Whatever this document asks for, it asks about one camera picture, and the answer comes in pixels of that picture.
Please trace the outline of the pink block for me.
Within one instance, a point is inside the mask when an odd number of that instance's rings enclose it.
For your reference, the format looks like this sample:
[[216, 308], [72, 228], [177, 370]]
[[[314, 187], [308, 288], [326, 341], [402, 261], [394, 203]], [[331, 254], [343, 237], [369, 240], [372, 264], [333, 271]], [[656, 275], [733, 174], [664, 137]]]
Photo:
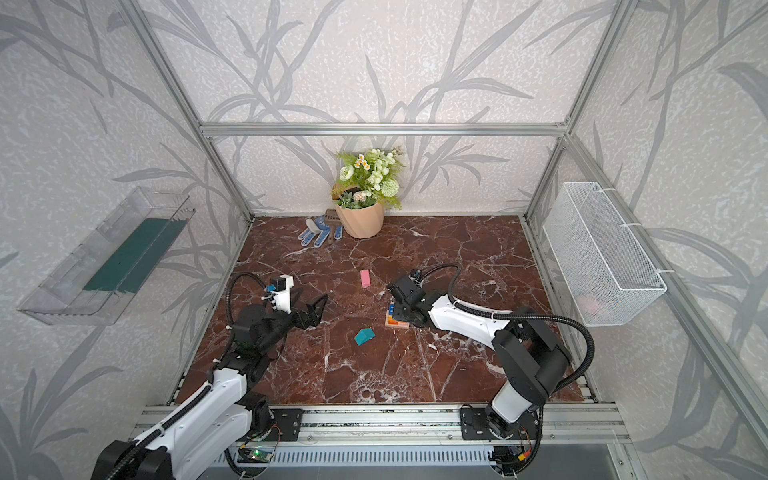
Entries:
[[370, 272], [367, 269], [360, 271], [360, 279], [363, 288], [369, 288], [371, 286]]

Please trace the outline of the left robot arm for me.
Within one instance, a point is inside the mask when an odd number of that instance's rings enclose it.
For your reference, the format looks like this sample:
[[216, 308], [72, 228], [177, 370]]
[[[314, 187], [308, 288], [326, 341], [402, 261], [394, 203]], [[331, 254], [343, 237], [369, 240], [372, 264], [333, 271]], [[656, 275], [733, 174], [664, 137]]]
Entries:
[[294, 328], [319, 325], [328, 297], [305, 309], [273, 292], [267, 308], [243, 308], [230, 324], [230, 343], [194, 395], [130, 442], [116, 440], [98, 456], [93, 479], [196, 479], [238, 441], [271, 434], [278, 425], [265, 396], [253, 391], [271, 363], [270, 351]]

